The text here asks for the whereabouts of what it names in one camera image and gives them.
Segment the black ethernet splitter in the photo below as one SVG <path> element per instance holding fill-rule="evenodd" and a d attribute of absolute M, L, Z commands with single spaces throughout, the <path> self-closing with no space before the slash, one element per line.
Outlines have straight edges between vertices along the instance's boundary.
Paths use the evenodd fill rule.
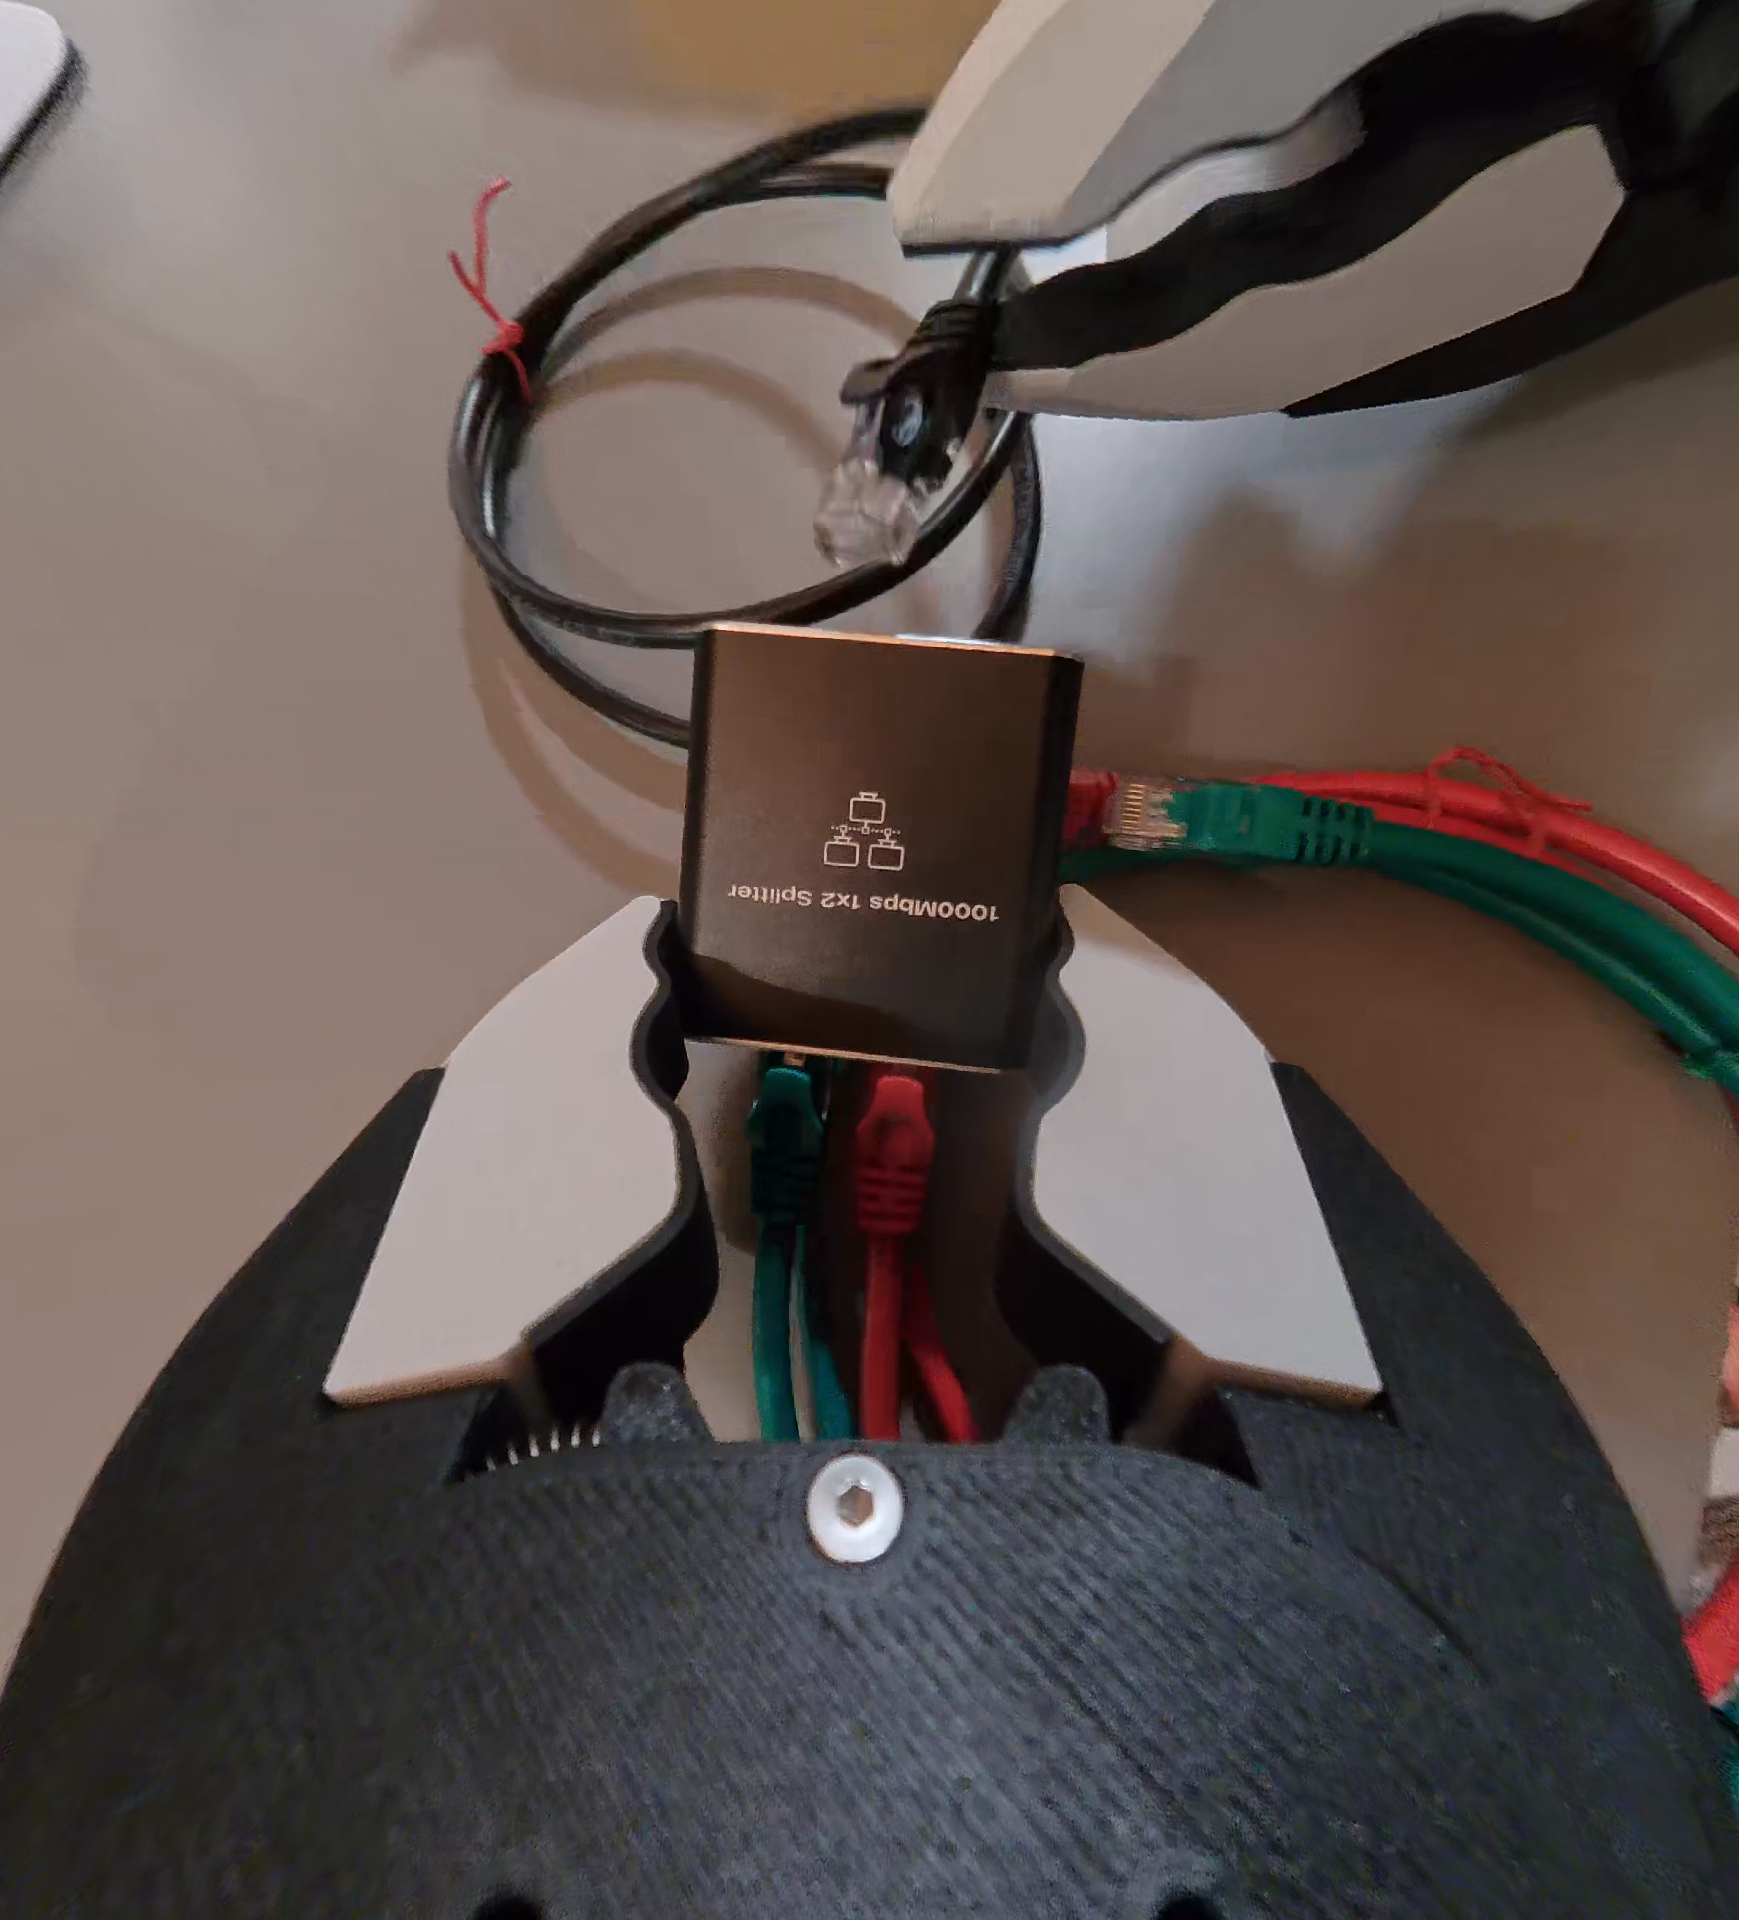
<path fill-rule="evenodd" d="M 1021 1068 L 1081 678 L 1021 645 L 716 627 L 678 898 L 690 1036 Z"/>

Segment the grey desk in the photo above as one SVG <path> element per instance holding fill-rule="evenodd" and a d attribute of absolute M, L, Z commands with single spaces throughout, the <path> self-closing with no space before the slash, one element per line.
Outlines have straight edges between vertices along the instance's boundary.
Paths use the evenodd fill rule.
<path fill-rule="evenodd" d="M 416 1070 L 630 896 L 684 768 L 518 657 L 448 503 L 504 308 L 758 138 L 929 97 L 987 4 L 52 4 L 86 63 L 0 188 L 0 1692 L 136 1404 Z M 945 293 L 860 202 L 632 269 L 532 445 L 602 604 L 818 580 L 842 372 Z M 1503 389 L 1035 432 L 1027 637 L 1135 773 L 1453 748 L 1739 898 L 1739 281 Z M 1117 912 L 1307 1068 L 1575 1395 L 1675 1598 L 1739 1147 L 1509 928 L 1373 876 Z"/>

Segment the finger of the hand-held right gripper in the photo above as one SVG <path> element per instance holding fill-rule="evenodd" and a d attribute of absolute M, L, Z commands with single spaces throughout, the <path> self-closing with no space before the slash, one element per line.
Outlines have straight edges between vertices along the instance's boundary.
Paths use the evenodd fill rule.
<path fill-rule="evenodd" d="M 887 188 L 907 254 L 1069 242 L 1197 156 L 1277 138 L 1425 29 L 1417 2 L 1005 2 Z"/>
<path fill-rule="evenodd" d="M 1005 300 L 987 397 L 1059 418 L 1289 412 L 1569 293 L 1623 202 L 1589 123 L 1221 199 Z"/>

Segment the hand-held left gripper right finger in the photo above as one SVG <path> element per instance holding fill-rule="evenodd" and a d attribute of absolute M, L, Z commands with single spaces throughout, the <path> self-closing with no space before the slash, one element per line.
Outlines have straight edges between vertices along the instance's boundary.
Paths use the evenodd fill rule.
<path fill-rule="evenodd" d="M 1079 885 L 1027 1056 L 1003 1323 L 1041 1366 L 1143 1409 L 1195 1378 L 1363 1409 L 1381 1375 L 1251 1028 Z"/>

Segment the red twist tie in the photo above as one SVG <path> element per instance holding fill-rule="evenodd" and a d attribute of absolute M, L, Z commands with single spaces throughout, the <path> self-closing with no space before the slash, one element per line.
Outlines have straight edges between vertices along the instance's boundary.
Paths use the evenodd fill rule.
<path fill-rule="evenodd" d="M 1471 745 L 1457 745 L 1431 758 L 1421 770 L 1421 781 L 1431 824 L 1455 808 L 1457 794 L 1489 793 L 1497 797 L 1497 814 L 1485 820 L 1481 813 L 1469 811 L 1463 819 L 1491 833 L 1509 835 L 1529 850 L 1545 849 L 1561 823 L 1593 814 L 1593 804 L 1587 800 L 1555 793 Z"/>
<path fill-rule="evenodd" d="M 532 401 L 532 376 L 524 358 L 526 328 L 498 304 L 492 290 L 492 213 L 510 186 L 510 179 L 498 176 L 482 188 L 472 209 L 470 254 L 452 251 L 450 272 L 490 328 L 482 358 L 492 365 L 506 365 L 520 401 L 528 405 Z"/>

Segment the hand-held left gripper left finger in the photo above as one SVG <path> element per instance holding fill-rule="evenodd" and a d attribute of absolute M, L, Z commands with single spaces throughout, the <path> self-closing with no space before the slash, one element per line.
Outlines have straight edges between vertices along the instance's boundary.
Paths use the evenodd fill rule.
<path fill-rule="evenodd" d="M 718 1238 L 680 1095 L 676 904 L 638 896 L 450 1051 L 324 1381 L 340 1407 L 536 1381 L 600 1409 L 680 1372 Z"/>

